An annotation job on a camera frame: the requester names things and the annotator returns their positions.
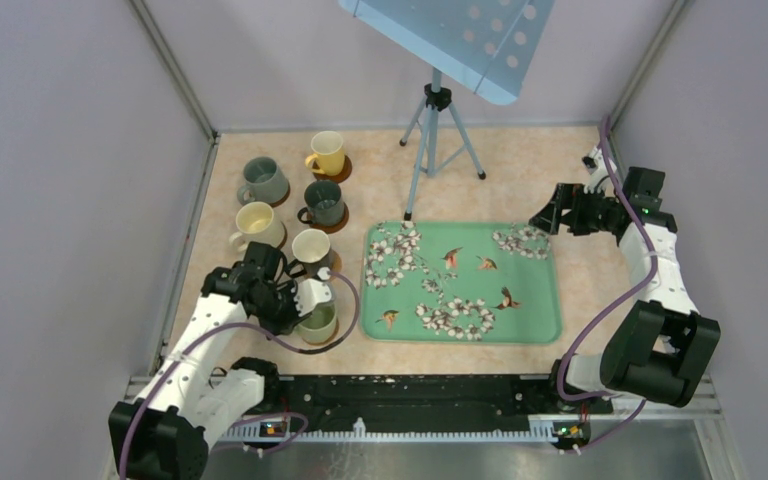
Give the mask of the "cream mug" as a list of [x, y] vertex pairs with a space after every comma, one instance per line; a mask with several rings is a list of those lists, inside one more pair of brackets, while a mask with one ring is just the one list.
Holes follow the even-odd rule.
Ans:
[[229, 245], [244, 253], [251, 243], [263, 243], [282, 248], [287, 239], [287, 230], [272, 206], [265, 202], [251, 202], [244, 205], [235, 217], [236, 231], [229, 236]]

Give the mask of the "light green mug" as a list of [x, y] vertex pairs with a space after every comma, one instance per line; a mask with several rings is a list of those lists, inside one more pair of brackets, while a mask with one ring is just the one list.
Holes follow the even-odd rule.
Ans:
[[338, 330], [339, 320], [333, 303], [317, 305], [310, 316], [295, 327], [295, 332], [307, 344], [325, 345]]

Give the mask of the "grey ribbed mug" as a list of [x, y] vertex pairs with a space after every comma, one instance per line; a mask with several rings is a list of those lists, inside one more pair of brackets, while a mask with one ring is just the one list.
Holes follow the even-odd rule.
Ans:
[[244, 183], [237, 191], [237, 200], [241, 205], [255, 201], [267, 204], [275, 202], [290, 186], [283, 171], [271, 157], [261, 156], [249, 160], [242, 175]]

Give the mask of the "dark grey mug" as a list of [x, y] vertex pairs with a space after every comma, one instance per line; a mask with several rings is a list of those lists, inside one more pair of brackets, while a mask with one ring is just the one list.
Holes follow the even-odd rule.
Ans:
[[305, 225], [337, 226], [345, 217], [346, 204], [340, 186], [331, 180], [317, 180], [304, 191], [304, 206], [297, 220]]

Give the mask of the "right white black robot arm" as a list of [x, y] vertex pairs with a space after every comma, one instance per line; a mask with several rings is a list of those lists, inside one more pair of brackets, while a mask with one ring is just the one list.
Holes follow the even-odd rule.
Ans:
[[549, 404], [572, 412], [587, 398], [630, 394], [683, 407], [693, 397], [721, 337], [717, 321], [699, 313], [676, 257], [677, 223], [661, 209], [662, 171], [632, 167], [609, 197], [581, 183], [559, 183], [529, 223], [549, 235], [567, 226], [575, 236], [609, 232], [617, 240], [632, 284], [630, 310], [602, 353], [561, 357], [546, 385]]

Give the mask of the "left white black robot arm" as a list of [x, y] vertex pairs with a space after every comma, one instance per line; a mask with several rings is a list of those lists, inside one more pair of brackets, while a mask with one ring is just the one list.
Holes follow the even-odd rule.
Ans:
[[310, 307], [298, 303], [284, 253], [253, 242], [241, 260], [209, 273], [184, 333], [152, 380], [108, 417], [122, 479], [198, 479], [219, 438], [252, 408], [268, 413], [280, 386], [255, 369], [232, 368], [217, 387], [209, 380], [236, 331], [269, 340], [288, 335]]

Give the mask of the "green floral serving tray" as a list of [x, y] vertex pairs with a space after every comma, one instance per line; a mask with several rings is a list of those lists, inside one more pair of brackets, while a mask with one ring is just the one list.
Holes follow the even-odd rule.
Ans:
[[562, 332], [549, 237], [524, 223], [377, 223], [361, 279], [373, 340], [547, 345]]

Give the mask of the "blue perforated panel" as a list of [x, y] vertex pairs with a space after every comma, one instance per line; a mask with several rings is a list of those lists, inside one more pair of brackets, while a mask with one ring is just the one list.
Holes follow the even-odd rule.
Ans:
[[494, 105], [520, 96], [553, 0], [341, 0], [339, 6]]

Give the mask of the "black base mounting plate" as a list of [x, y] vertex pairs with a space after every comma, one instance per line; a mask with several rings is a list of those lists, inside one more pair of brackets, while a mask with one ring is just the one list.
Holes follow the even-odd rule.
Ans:
[[347, 432], [363, 420], [372, 433], [526, 431], [530, 416], [570, 414], [546, 375], [297, 375], [268, 381], [248, 415], [296, 412], [311, 432]]

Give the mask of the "blue tripod stand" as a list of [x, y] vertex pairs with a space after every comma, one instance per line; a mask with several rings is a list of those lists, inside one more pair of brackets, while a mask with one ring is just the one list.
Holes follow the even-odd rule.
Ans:
[[[466, 152], [472, 161], [478, 179], [485, 180], [487, 178], [486, 170], [478, 158], [462, 118], [454, 105], [452, 91], [442, 85], [442, 77], [442, 72], [433, 67], [431, 81], [424, 86], [424, 97], [419, 102], [411, 121], [399, 140], [400, 146], [406, 146], [413, 130], [419, 127], [420, 141], [414, 160], [407, 205], [403, 212], [403, 220], [406, 222], [410, 222], [413, 217], [421, 174], [425, 174], [429, 178], [434, 177], [460, 154]], [[437, 163], [439, 120], [442, 112], [450, 114], [461, 137], [462, 145], [447, 159]]]

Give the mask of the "yellow mug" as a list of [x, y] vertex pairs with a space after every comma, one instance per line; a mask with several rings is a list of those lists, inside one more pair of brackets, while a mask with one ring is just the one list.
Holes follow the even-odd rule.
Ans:
[[345, 164], [344, 140], [336, 131], [321, 131], [310, 142], [312, 154], [305, 166], [314, 174], [337, 176]]

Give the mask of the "dark brown wooden coaster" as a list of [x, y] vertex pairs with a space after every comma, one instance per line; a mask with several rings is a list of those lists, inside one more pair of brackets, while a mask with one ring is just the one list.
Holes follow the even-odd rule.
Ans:
[[348, 224], [349, 219], [350, 219], [350, 209], [349, 209], [348, 206], [346, 206], [344, 208], [343, 217], [341, 218], [341, 220], [337, 224], [331, 225], [331, 226], [325, 226], [325, 225], [321, 225], [321, 224], [311, 223], [311, 224], [309, 224], [309, 227], [313, 228], [313, 229], [317, 229], [317, 230], [323, 231], [326, 234], [334, 234], [334, 233], [339, 232], [340, 230], [342, 230]]
[[334, 176], [329, 176], [325, 174], [318, 174], [314, 173], [314, 178], [317, 180], [331, 180], [337, 184], [342, 183], [343, 181], [347, 180], [353, 171], [353, 164], [352, 160], [348, 155], [344, 156], [344, 165], [341, 172]]
[[285, 203], [289, 199], [289, 197], [291, 195], [291, 192], [292, 192], [292, 188], [291, 188], [291, 186], [288, 186], [288, 188], [286, 189], [284, 195], [279, 200], [276, 200], [275, 202], [269, 203], [269, 205], [272, 208], [277, 208], [277, 207], [281, 206], [283, 203]]

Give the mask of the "black white-lined mug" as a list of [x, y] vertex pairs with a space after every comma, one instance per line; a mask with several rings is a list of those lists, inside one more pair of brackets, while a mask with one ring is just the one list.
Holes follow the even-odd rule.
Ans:
[[288, 264], [291, 278], [316, 275], [322, 268], [334, 269], [335, 252], [329, 236], [317, 229], [301, 231], [292, 241], [292, 261]]

